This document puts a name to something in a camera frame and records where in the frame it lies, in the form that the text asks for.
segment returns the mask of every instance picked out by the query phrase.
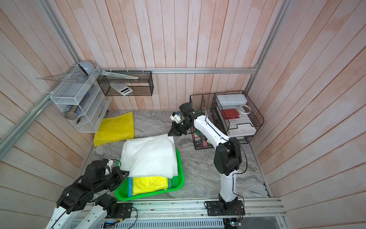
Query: pink wooden wall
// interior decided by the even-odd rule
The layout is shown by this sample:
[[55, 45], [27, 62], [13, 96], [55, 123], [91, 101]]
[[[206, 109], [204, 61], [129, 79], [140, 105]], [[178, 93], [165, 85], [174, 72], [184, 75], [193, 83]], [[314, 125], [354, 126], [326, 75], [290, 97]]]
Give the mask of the pink wooden wall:
[[[0, 138], [74, 64], [35, 0], [0, 0]], [[93, 143], [50, 105], [0, 161], [1, 228], [45, 228]]]
[[[81, 59], [112, 67], [250, 67], [282, 0], [49, 0]], [[245, 89], [246, 74], [153, 75], [153, 96], [112, 109], [176, 109], [191, 94]]]
[[366, 1], [294, 1], [249, 93], [293, 228], [366, 228]]

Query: marble floor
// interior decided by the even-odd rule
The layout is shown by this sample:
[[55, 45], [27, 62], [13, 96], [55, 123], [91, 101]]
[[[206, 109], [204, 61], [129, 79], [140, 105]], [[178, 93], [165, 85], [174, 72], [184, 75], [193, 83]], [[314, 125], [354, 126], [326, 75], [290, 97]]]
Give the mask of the marble floor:
[[[109, 117], [127, 113], [127, 111], [111, 111]], [[172, 111], [134, 111], [135, 138], [156, 136], [168, 133], [171, 128]], [[124, 141], [112, 142], [94, 148], [92, 160], [103, 158], [120, 159]], [[214, 149], [195, 150], [192, 135], [174, 137], [175, 147], [180, 152], [184, 170], [185, 183], [183, 188], [149, 199], [166, 198], [218, 198], [220, 192], [220, 174], [216, 170], [213, 159]], [[268, 197], [253, 151], [249, 144], [242, 144], [248, 159], [248, 169], [244, 174], [237, 175], [236, 191], [242, 197]], [[245, 169], [245, 157], [239, 173]]]

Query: green item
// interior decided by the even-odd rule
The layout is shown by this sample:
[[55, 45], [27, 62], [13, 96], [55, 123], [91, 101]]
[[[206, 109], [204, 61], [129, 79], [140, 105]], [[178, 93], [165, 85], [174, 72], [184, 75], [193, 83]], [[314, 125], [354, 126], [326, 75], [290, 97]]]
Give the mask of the green item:
[[182, 167], [182, 161], [180, 159], [179, 151], [176, 149], [175, 152], [177, 154], [178, 176], [174, 176], [172, 179], [169, 179], [171, 188], [166, 189], [166, 190], [159, 190], [159, 191], [155, 191], [155, 192], [149, 192], [149, 193], [144, 193], [144, 194], [128, 197], [128, 179], [126, 179], [115, 190], [116, 198], [119, 201], [130, 201], [130, 200], [139, 199], [139, 198], [143, 198], [143, 197], [154, 196], [157, 194], [173, 192], [173, 191], [177, 191], [177, 190], [181, 189], [184, 185], [183, 167]]

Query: white plastic bag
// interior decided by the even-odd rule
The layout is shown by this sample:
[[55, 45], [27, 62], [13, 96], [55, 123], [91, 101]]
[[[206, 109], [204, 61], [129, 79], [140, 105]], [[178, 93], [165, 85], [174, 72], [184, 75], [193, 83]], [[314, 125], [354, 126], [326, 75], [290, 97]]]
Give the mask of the white plastic bag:
[[129, 177], [178, 176], [174, 140], [167, 134], [127, 140], [120, 161]]

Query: red wallet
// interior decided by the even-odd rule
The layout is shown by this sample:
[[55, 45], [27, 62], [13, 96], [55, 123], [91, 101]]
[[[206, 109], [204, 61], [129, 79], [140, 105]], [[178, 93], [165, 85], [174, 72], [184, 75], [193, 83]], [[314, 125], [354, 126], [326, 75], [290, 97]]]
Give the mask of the red wallet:
[[236, 119], [240, 116], [237, 109], [222, 110], [221, 115], [224, 119]]

